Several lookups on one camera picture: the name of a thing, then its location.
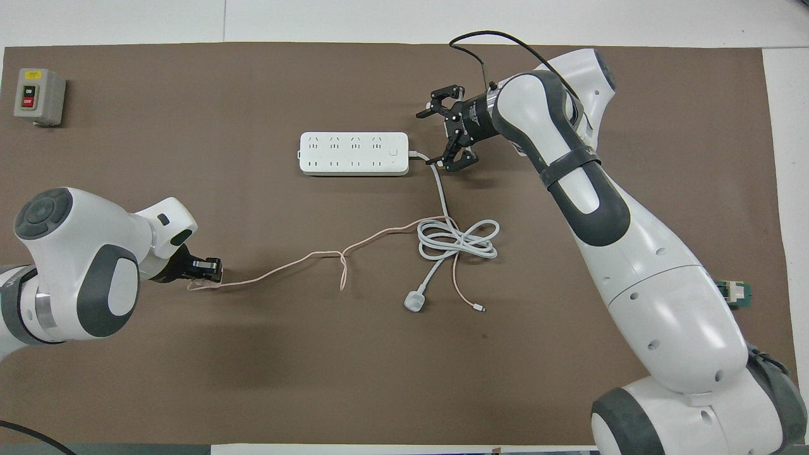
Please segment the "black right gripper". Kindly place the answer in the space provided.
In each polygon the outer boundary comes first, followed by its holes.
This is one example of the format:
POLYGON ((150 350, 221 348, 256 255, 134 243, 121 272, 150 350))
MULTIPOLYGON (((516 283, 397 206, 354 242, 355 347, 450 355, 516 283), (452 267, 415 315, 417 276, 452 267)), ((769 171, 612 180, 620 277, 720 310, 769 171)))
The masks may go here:
POLYGON ((465 98, 464 87, 459 85, 442 87, 433 90, 425 109, 416 113, 417 119, 425 119, 434 114, 440 114, 444 118, 447 147, 441 156, 430 159, 430 165, 449 173, 459 172, 476 164, 479 158, 471 150, 471 146, 499 135, 489 112, 488 93, 484 92, 471 100, 463 98, 465 98), (443 104, 447 99, 456 102, 453 106, 447 107, 443 104))

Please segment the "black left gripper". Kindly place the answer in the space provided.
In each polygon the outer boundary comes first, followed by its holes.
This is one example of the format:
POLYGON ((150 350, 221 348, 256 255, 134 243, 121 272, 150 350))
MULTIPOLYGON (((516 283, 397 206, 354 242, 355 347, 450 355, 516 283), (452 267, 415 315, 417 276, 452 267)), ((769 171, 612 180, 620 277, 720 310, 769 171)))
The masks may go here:
POLYGON ((194 266, 200 270, 192 272, 193 281, 222 282, 221 259, 219 257, 195 258, 187 245, 181 245, 174 251, 166 265, 166 283, 177 279, 190 279, 188 271, 194 266))

